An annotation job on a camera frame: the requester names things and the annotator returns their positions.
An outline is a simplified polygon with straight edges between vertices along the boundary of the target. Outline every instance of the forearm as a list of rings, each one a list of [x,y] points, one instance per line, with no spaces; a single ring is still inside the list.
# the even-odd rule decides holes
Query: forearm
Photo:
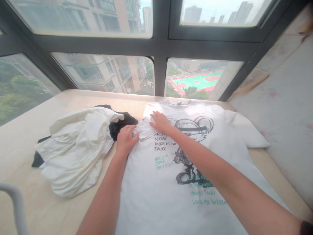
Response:
[[[90,204],[77,235],[114,234],[126,157],[116,153]]]
[[[249,234],[298,234],[300,221],[221,157],[172,128],[168,134],[216,187]]]

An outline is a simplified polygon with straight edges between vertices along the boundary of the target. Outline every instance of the green foliage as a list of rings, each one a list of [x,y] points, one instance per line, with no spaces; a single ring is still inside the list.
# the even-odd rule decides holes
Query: green foliage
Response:
[[[147,78],[149,81],[153,82],[153,77],[154,77],[154,69],[153,69],[153,64],[149,59],[144,60],[145,66],[146,66],[146,71],[147,71]]]
[[[0,59],[0,82],[9,83],[16,75],[21,75],[21,73],[14,66]]]
[[[11,121],[37,105],[35,100],[18,93],[0,96],[0,125]]]
[[[36,82],[0,59],[0,126],[51,97]]]
[[[168,82],[167,82],[167,85],[166,85],[166,96],[167,97],[175,97],[175,98],[181,98],[182,97],[181,94],[178,93],[174,89],[174,87],[171,84],[169,84]]]
[[[17,75],[12,78],[11,80],[12,84],[20,84],[20,85],[30,85],[30,86],[38,86],[38,84],[27,77]]]
[[[180,75],[182,72],[180,72],[172,63],[168,63],[167,66],[167,75],[173,76],[173,75]]]
[[[208,100],[209,99],[209,93],[205,90],[201,90],[197,92],[197,88],[195,86],[190,86],[188,89],[184,89],[184,92],[186,93],[183,98],[187,99],[196,99],[196,100]]]

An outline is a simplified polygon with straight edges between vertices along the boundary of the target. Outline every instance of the basketball court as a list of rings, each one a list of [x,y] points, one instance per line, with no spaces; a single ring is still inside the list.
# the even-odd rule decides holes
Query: basketball court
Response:
[[[185,95],[184,89],[195,86],[197,91],[205,90],[212,91],[217,84],[219,78],[222,76],[223,71],[202,73],[193,76],[186,76],[180,78],[170,78],[167,81],[181,94]]]

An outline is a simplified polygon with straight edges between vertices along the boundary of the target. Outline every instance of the black window frame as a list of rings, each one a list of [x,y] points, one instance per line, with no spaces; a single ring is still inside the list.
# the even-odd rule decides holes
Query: black window frame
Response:
[[[181,27],[182,0],[153,0],[153,37],[101,38],[37,35],[7,1],[0,2],[0,56],[25,54],[61,90],[77,89],[50,53],[153,56],[155,95],[164,96],[167,59],[242,61],[243,65],[220,97],[226,101],[240,86],[309,0],[280,0],[256,28]]]

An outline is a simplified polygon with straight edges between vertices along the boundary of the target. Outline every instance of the hand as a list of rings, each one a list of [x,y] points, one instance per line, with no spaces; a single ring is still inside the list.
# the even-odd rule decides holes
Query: hand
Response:
[[[150,114],[150,116],[153,118],[155,124],[153,122],[149,122],[149,124],[158,132],[168,135],[173,126],[171,125],[165,114],[158,111],[153,111],[153,114]]]
[[[139,132],[133,138],[132,132],[136,128],[133,125],[124,126],[117,135],[116,154],[127,157],[130,151],[134,148],[139,139]]]

